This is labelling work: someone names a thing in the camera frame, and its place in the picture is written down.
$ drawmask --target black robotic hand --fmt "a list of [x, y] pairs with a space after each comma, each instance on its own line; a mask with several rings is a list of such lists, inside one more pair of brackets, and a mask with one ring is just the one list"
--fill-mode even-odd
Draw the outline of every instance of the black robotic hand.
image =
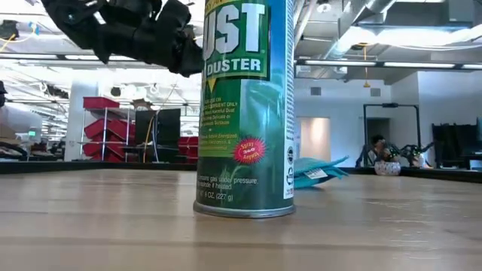
[[0, 108], [5, 105], [5, 94], [7, 94], [7, 90], [5, 90], [3, 81], [0, 81]]
[[[42, 0], [74, 43], [105, 64], [112, 54], [167, 67], [185, 77], [203, 69], [202, 48], [188, 34], [191, 14], [178, 0]], [[94, 16], [100, 13], [105, 23]]]

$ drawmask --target table surface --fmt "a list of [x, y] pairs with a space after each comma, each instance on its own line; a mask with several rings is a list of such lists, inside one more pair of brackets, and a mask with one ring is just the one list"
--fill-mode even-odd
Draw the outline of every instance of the table surface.
[[477, 270], [482, 186], [351, 176], [284, 218], [192, 211], [194, 172], [0, 177], [1, 271]]

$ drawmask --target white wall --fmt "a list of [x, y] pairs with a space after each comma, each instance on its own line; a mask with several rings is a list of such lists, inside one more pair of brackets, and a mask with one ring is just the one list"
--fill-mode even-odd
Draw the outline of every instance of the white wall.
[[[294, 81], [295, 114], [297, 117], [326, 117], [330, 119], [331, 159], [349, 155], [341, 166], [355, 166], [365, 142], [363, 131], [363, 104], [391, 102], [391, 87], [383, 81], [370, 81], [372, 87], [382, 90], [381, 97], [370, 97], [365, 81], [348, 83], [337, 80], [296, 79]], [[321, 87], [321, 96], [311, 96], [311, 87]], [[384, 108], [369, 108], [368, 117], [391, 117]]]
[[433, 123], [475, 125], [482, 116], [482, 72], [418, 72], [418, 80], [423, 145], [433, 140]]

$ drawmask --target blue plastic bag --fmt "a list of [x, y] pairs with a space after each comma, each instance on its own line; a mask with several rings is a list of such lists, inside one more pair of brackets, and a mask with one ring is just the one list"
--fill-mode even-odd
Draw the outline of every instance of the blue plastic bag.
[[[342, 178], [348, 176], [346, 172], [336, 167], [337, 164], [344, 162], [348, 157], [333, 161], [325, 162], [313, 158], [300, 158], [294, 161], [294, 189], [311, 187], [316, 184], [322, 184], [332, 178]], [[314, 169], [323, 169], [326, 177], [311, 179], [305, 173]]]

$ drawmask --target can label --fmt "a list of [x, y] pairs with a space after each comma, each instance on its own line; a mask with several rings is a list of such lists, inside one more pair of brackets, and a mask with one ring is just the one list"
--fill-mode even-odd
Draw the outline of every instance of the can label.
[[292, 12], [292, 0], [206, 1], [200, 204], [293, 204]]

